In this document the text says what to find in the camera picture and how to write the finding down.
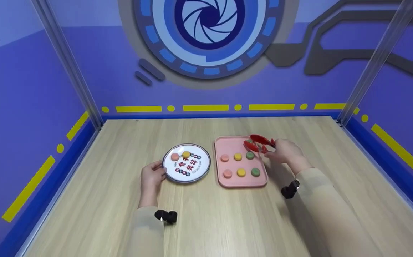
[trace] left hand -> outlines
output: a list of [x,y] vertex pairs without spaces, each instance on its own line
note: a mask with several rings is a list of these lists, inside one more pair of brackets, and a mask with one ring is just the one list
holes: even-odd
[[143,167],[141,173],[142,192],[159,192],[166,171],[167,168],[162,168],[162,161],[156,161]]

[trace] pink macaron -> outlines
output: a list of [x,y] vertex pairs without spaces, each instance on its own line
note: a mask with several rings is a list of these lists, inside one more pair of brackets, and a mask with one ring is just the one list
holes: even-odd
[[172,153],[170,159],[172,159],[172,161],[177,161],[179,159],[179,155],[177,153]]
[[221,161],[228,162],[229,161],[229,156],[228,155],[221,155]]
[[225,170],[223,173],[224,178],[231,178],[232,177],[232,171],[231,170]]

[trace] hand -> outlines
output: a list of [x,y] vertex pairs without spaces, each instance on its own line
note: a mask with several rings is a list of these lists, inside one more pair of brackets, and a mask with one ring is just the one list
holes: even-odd
[[141,195],[138,207],[157,206],[157,194],[165,179],[167,168],[162,168],[162,161],[156,161],[143,167],[140,176]]
[[301,171],[313,167],[301,149],[293,142],[277,139],[275,145],[276,151],[266,153],[265,157],[280,163],[287,163],[295,176]]

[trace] pink tray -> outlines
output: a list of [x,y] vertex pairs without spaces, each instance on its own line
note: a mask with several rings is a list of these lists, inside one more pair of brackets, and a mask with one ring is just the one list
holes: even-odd
[[[246,153],[248,152],[243,145],[244,140],[248,140],[249,136],[225,136],[218,137],[214,142],[215,155],[216,155],[216,170],[218,171],[218,181],[223,187],[262,187],[267,184],[268,175],[265,170],[264,163],[259,153],[254,153],[254,159],[246,159]],[[241,153],[241,161],[234,159],[234,154]],[[221,161],[221,155],[228,155],[229,161]],[[239,168],[243,168],[246,171],[244,177],[239,177],[236,171]],[[254,177],[251,175],[251,169],[258,168],[260,170],[260,176]],[[229,169],[232,171],[231,178],[225,178],[223,172]]]

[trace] circular logo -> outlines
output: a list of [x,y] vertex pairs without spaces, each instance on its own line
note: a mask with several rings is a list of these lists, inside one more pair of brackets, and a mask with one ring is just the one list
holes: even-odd
[[236,38],[243,26],[243,1],[178,0],[174,10],[177,29],[189,44],[200,49],[223,47]]
[[149,50],[183,75],[216,79],[257,60],[273,42],[284,0],[134,0]]

